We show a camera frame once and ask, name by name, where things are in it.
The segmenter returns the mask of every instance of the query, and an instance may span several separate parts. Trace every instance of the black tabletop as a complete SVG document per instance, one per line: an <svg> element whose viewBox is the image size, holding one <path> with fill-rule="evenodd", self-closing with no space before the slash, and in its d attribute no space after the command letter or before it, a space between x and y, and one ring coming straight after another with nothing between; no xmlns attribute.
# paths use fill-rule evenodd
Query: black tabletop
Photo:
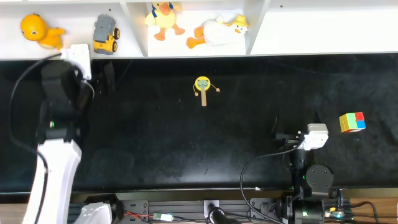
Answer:
<svg viewBox="0 0 398 224"><path fill-rule="evenodd" d="M12 85L31 63L0 63L0 192L28 192L32 185L36 158L13 146L6 132ZM315 159L333 170L334 187L398 186L396 54L115 60L114 66L117 92L90 107L74 191L238 187L247 161L277 151L270 132L278 111L289 131L305 131L318 112L330 138ZM32 146L43 98L38 71L20 86L14 113L18 138ZM193 92L202 75L221 90L206 92L206 107ZM339 116L360 111L366 129L341 133ZM290 172L274 156L253 163L244 181L286 189Z"/></svg>

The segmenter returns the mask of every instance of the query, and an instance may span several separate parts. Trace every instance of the black wheel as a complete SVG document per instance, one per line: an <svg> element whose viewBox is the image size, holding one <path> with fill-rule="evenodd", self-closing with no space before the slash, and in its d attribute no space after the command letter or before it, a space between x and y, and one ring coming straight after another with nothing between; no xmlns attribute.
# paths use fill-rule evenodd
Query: black wheel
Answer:
<svg viewBox="0 0 398 224"><path fill-rule="evenodd" d="M113 42L113 45L112 45L112 51L116 52L117 50L118 50L118 43L116 43L116 41L115 41L115 42Z"/></svg>
<svg viewBox="0 0 398 224"><path fill-rule="evenodd" d="M114 29L113 37L115 40L118 40L120 38L120 30L118 28Z"/></svg>

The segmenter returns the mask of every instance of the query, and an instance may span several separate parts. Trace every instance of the wooden handle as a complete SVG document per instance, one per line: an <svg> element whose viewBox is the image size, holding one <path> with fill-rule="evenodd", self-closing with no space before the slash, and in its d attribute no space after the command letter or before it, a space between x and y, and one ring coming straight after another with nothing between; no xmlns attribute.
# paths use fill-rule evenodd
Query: wooden handle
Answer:
<svg viewBox="0 0 398 224"><path fill-rule="evenodd" d="M200 90L201 93L201 105L202 106L207 106L207 102L206 102L206 90L204 88L202 88Z"/></svg>

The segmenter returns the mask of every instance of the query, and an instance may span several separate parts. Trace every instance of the rubik's cube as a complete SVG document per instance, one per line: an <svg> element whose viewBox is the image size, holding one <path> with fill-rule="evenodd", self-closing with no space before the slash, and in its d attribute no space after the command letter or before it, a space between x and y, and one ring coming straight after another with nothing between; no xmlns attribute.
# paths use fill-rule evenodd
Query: rubik's cube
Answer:
<svg viewBox="0 0 398 224"><path fill-rule="evenodd" d="M340 127L342 133L356 132L365 129L366 126L363 113L346 113L340 116Z"/></svg>

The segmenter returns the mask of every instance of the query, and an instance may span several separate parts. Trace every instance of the yellow hat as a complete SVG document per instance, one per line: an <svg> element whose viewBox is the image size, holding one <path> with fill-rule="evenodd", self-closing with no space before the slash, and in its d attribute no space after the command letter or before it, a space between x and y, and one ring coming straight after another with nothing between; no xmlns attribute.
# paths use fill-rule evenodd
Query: yellow hat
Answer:
<svg viewBox="0 0 398 224"><path fill-rule="evenodd" d="M232 24L235 24L237 26L249 26L249 24L246 22L246 17L244 15L238 15L235 21L232 22Z"/></svg>

